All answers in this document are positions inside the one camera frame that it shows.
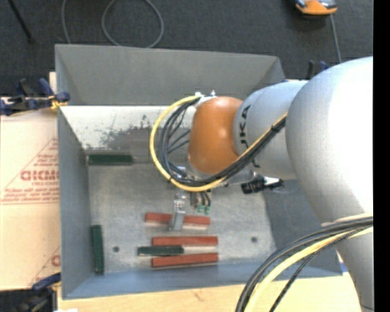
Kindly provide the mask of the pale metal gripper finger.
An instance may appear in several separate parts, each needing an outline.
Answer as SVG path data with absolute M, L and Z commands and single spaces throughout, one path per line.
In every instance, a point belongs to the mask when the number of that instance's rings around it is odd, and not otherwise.
M 180 230 L 180 196 L 176 194 L 174 197 L 174 207 L 171 219 L 169 221 L 170 231 L 179 231 Z
M 176 229 L 181 231 L 183 228 L 183 222 L 185 219 L 185 202 L 186 196 L 179 194 L 176 200 Z

